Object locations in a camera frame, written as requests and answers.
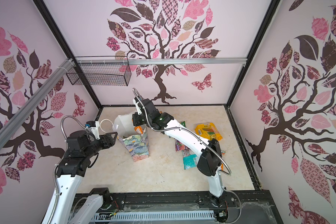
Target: black frame edge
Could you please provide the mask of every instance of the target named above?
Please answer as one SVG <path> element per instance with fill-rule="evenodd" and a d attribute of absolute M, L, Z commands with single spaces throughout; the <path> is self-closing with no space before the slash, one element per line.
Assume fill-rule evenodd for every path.
<path fill-rule="evenodd" d="M 40 14 L 42 15 L 42 17 L 44 18 L 46 24 L 49 26 L 52 34 L 55 36 L 58 44 L 60 45 L 60 47 L 62 48 L 63 52 L 65 53 L 65 55 L 68 58 L 71 58 L 73 60 L 73 62 L 77 65 L 77 61 L 75 56 L 73 55 L 70 47 L 68 46 L 66 40 L 64 39 L 61 31 L 59 30 L 55 20 L 52 18 L 48 8 L 46 7 L 45 3 L 43 0 L 33 0 L 33 2 L 35 3 L 37 9 L 39 10 Z M 81 68 L 79 66 L 75 66 L 74 67 L 76 70 L 76 73 L 79 75 L 80 79 L 82 80 L 82 82 L 84 83 L 84 81 L 87 82 L 86 77 L 83 75 L 83 71 L 81 70 Z M 101 103 L 99 102 L 99 99 L 96 95 L 96 93 L 94 92 L 94 90 L 92 89 L 92 87 L 90 85 L 85 85 L 86 90 L 88 91 L 88 93 L 90 94 L 92 100 L 94 101 L 94 104 L 96 104 L 98 109 L 102 108 Z"/>
<path fill-rule="evenodd" d="M 258 47 L 260 46 L 260 43 L 261 43 L 261 41 L 262 41 L 262 39 L 264 37 L 264 34 L 265 34 L 266 30 L 268 29 L 268 27 L 270 25 L 270 22 L 271 22 L 274 14 L 276 12 L 276 9 L 277 9 L 279 3 L 280 3 L 280 0 L 272 0 L 270 2 L 268 10 L 267 10 L 267 12 L 266 12 L 266 14 L 264 16 L 263 22 L 260 25 L 258 33 L 256 34 L 254 42 L 253 42 L 253 44 L 252 44 L 252 46 L 250 48 L 250 51 L 248 53 L 246 64 L 241 69 L 240 74 L 237 77 L 237 81 L 235 82 L 233 90 L 232 90 L 232 92 L 231 92 L 231 94 L 229 96 L 228 102 L 226 103 L 226 105 L 228 107 L 230 107 L 231 104 L 233 103 L 233 100 L 234 100 L 234 98 L 235 98 L 235 96 L 236 96 L 236 94 L 237 94 L 237 92 L 239 90 L 239 87 L 240 87 L 240 85 L 241 85 L 241 83 L 242 83 L 242 81 L 243 81 L 243 79 L 244 79 L 244 77 L 246 75 L 246 72 L 247 72 L 249 66 L 251 65 L 251 63 L 253 61 L 255 53 L 258 50 Z"/>

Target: pink wall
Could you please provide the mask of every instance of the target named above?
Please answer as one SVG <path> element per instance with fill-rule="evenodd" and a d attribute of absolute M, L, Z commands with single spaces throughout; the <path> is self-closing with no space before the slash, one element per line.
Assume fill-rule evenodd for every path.
<path fill-rule="evenodd" d="M 282 2 L 232 111 L 284 223 L 336 223 L 336 0 Z"/>
<path fill-rule="evenodd" d="M 0 128 L 65 59 L 32 1 L 0 1 Z M 0 151 L 0 223 L 42 220 L 54 191 L 52 170 L 66 147 L 60 118 L 72 114 L 86 122 L 97 108 L 64 76 Z M 73 121 L 65 128 L 79 130 Z"/>

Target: snack bag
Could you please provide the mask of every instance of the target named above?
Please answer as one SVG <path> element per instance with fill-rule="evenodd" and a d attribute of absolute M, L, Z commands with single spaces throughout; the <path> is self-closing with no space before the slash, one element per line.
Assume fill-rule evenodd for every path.
<path fill-rule="evenodd" d="M 220 135 L 218 129 L 215 127 L 213 123 L 204 123 L 198 124 L 195 128 L 195 133 L 200 137 L 212 140 L 215 138 L 216 140 L 220 141 L 223 137 Z"/>

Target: white cable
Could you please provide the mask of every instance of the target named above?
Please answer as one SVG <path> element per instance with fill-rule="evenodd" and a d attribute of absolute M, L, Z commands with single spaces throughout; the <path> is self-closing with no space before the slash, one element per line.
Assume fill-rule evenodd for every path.
<path fill-rule="evenodd" d="M 103 131 L 103 129 L 102 129 L 102 127 L 101 127 L 101 123 L 104 121 L 104 120 L 109 120 L 109 119 L 103 119 L 100 123 L 99 123 L 99 127 L 100 127 L 100 129 Z"/>

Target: cable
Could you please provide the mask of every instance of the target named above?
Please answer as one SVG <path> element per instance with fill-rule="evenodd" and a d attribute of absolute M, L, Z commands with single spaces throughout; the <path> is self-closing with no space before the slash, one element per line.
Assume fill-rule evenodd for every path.
<path fill-rule="evenodd" d="M 109 119 L 103 119 L 100 123 L 99 123 L 99 127 L 101 128 L 101 123 L 104 121 L 104 120 L 109 120 Z"/>
<path fill-rule="evenodd" d="M 74 213 L 75 213 L 75 208 L 76 208 L 76 206 L 77 206 L 78 203 L 79 203 L 81 200 L 83 200 L 83 199 L 86 199 L 86 200 L 87 200 L 87 197 L 82 197 L 82 198 L 80 198 L 80 199 L 76 202 L 76 204 L 75 204 L 75 206 L 73 207 L 73 210 L 72 210 L 72 217 L 71 217 L 71 219 L 73 219 L 73 216 L 74 216 Z"/>

